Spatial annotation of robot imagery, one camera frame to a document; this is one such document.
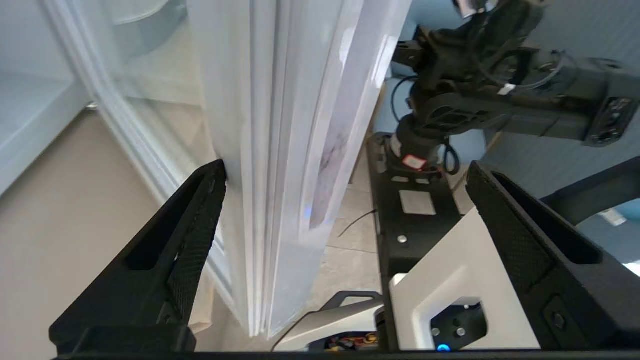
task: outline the white shelf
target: white shelf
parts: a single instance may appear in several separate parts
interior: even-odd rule
[[[88,102],[77,81],[0,72],[0,193]]]

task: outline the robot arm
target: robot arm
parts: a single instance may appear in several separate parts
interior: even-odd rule
[[[537,1],[503,0],[491,11],[482,4],[475,11],[458,29],[420,27],[416,40],[398,43],[393,60],[417,73],[408,100],[413,113],[400,120],[394,140],[400,150],[393,153],[405,167],[427,170],[449,136],[471,129],[592,147],[622,137],[639,104],[635,72],[614,60],[523,46],[543,16]],[[426,162],[407,164],[407,156]]]

